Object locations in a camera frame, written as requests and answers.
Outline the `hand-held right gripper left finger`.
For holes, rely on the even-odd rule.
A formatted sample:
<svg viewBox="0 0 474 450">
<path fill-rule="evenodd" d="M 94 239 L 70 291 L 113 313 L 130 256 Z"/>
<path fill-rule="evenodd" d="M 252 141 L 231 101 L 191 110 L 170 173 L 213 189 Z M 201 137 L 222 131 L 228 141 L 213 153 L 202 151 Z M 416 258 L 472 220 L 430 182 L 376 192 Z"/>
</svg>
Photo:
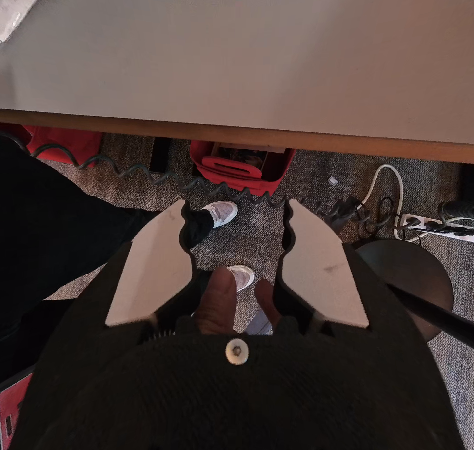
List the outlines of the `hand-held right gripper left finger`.
<svg viewBox="0 0 474 450">
<path fill-rule="evenodd" d="M 133 239 L 105 319 L 109 328 L 158 321 L 192 284 L 193 255 L 183 243 L 189 202 L 180 199 L 150 221 Z"/>
</svg>

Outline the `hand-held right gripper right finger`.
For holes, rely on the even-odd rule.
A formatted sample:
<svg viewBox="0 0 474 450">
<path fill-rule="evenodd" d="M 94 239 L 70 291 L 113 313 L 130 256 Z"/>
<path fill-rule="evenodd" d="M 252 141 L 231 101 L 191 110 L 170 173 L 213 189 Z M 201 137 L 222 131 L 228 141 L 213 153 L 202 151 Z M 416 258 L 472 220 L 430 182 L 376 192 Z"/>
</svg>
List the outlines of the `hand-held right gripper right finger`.
<svg viewBox="0 0 474 450">
<path fill-rule="evenodd" d="M 277 278 L 291 311 L 283 311 L 286 297 L 281 294 L 276 298 L 280 313 L 298 317 L 301 328 L 313 320 L 367 328 L 369 319 L 338 235 L 295 199 L 287 202 L 286 213 L 289 244 L 283 246 Z"/>
</svg>

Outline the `black desk leg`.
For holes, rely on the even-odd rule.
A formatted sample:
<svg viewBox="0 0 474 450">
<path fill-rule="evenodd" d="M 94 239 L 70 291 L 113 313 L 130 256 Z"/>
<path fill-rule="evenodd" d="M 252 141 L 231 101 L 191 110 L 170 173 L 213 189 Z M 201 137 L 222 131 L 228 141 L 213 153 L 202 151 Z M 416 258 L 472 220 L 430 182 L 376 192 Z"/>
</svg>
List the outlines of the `black desk leg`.
<svg viewBox="0 0 474 450">
<path fill-rule="evenodd" d="M 474 165 L 462 163 L 459 172 L 458 199 L 464 202 L 474 201 Z"/>
</svg>

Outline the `person's white shoe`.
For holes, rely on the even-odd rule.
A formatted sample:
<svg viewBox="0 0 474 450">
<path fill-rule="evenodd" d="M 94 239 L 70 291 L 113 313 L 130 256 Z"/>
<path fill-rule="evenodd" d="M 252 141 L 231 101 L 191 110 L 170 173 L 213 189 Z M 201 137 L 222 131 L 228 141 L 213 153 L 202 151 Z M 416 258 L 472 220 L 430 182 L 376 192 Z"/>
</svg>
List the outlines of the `person's white shoe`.
<svg viewBox="0 0 474 450">
<path fill-rule="evenodd" d="M 213 222 L 213 229 L 222 227 L 233 221 L 238 214 L 238 206 L 231 201 L 222 200 L 205 205 L 202 208 L 207 211 Z"/>
<path fill-rule="evenodd" d="M 254 271 L 244 265 L 229 266 L 227 269 L 233 274 L 236 283 L 236 291 L 239 293 L 252 285 L 255 279 Z"/>
</svg>

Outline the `black round stand base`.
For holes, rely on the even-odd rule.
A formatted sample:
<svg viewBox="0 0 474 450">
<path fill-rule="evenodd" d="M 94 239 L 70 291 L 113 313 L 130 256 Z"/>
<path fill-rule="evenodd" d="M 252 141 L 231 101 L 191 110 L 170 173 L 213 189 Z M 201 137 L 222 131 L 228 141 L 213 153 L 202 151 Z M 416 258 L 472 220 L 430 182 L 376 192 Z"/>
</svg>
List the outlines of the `black round stand base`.
<svg viewBox="0 0 474 450">
<path fill-rule="evenodd" d="M 403 240 L 375 240 L 354 249 L 373 270 L 380 281 L 393 285 L 412 295 L 424 299 L 446 311 L 452 312 L 454 288 L 442 263 L 421 246 Z M 382 290 L 382 298 L 388 299 L 382 306 L 381 319 L 398 323 L 398 332 L 404 332 L 410 317 L 425 342 L 436 338 L 441 329 L 405 309 L 388 290 Z"/>
</svg>

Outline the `white power strip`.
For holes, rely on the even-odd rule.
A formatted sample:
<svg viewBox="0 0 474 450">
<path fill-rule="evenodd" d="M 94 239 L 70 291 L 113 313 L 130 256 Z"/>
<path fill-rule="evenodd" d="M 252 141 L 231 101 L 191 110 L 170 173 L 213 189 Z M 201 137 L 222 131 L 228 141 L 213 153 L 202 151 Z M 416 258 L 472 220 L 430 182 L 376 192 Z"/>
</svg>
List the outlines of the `white power strip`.
<svg viewBox="0 0 474 450">
<path fill-rule="evenodd" d="M 444 238 L 462 240 L 473 243 L 473 219 L 466 217 L 454 217 L 447 220 L 446 228 L 443 228 L 442 221 L 423 216 L 403 214 L 400 225 L 408 229 L 414 229 L 421 237 L 435 235 Z"/>
</svg>

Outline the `red felt storage bin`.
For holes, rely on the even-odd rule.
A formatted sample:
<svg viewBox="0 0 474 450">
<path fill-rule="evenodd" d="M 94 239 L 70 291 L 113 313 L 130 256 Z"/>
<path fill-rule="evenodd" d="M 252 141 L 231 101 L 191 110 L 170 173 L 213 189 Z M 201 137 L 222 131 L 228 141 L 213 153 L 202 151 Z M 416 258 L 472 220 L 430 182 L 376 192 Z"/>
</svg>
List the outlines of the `red felt storage bin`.
<svg viewBox="0 0 474 450">
<path fill-rule="evenodd" d="M 255 196 L 273 195 L 296 153 L 295 149 L 193 140 L 189 154 L 200 174 L 213 184 L 248 188 Z"/>
</svg>

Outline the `person's black trouser leg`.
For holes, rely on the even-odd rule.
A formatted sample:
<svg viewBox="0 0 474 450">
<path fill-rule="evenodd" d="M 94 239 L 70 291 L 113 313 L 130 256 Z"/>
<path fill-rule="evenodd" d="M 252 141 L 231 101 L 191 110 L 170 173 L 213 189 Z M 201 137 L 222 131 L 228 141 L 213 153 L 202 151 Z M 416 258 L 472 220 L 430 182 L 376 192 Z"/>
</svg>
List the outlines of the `person's black trouser leg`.
<svg viewBox="0 0 474 450">
<path fill-rule="evenodd" d="M 1 140 L 1 353 L 40 301 L 106 264 L 159 212 L 119 208 Z"/>
</svg>

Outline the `black pole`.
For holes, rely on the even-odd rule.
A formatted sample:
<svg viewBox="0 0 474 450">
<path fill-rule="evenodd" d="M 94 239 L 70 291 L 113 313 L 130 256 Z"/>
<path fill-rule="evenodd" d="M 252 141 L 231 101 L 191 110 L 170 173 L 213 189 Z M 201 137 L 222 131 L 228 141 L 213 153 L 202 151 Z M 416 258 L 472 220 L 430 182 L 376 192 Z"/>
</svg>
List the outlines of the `black pole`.
<svg viewBox="0 0 474 450">
<path fill-rule="evenodd" d="M 474 347 L 474 323 L 431 302 L 401 290 L 393 284 L 387 284 L 404 307 L 424 321 L 439 328 L 458 341 Z"/>
</svg>

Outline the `black ribbed cylinder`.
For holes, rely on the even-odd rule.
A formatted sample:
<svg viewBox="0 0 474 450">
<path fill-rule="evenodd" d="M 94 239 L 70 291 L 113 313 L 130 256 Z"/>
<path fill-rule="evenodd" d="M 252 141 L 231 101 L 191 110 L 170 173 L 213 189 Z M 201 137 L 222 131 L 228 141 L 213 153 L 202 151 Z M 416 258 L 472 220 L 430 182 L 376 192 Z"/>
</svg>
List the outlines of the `black ribbed cylinder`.
<svg viewBox="0 0 474 450">
<path fill-rule="evenodd" d="M 474 201 L 450 201 L 438 205 L 438 215 L 442 223 L 453 222 L 454 218 L 474 219 Z"/>
</svg>

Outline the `red fabric bag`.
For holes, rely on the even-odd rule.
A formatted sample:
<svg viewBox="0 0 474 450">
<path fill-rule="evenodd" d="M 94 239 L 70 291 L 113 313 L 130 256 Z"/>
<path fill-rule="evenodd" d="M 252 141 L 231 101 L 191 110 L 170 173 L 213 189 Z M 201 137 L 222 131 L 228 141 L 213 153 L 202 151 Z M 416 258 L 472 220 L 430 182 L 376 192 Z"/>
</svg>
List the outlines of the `red fabric bag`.
<svg viewBox="0 0 474 450">
<path fill-rule="evenodd" d="M 10 123 L 1 123 L 0 127 L 1 131 L 21 139 L 30 153 L 33 153 L 42 145 L 57 144 L 68 149 L 80 164 L 84 163 L 88 158 L 99 154 L 103 137 L 102 132 L 58 127 Z"/>
</svg>

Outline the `red printed box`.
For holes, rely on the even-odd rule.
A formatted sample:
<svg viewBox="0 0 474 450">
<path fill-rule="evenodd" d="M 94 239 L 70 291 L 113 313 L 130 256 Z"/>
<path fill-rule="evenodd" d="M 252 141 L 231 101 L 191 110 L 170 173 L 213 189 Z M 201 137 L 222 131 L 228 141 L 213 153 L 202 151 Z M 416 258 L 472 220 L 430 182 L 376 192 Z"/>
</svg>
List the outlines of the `red printed box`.
<svg viewBox="0 0 474 450">
<path fill-rule="evenodd" d="M 34 367 L 17 373 L 0 385 L 0 448 L 8 450 Z"/>
</svg>

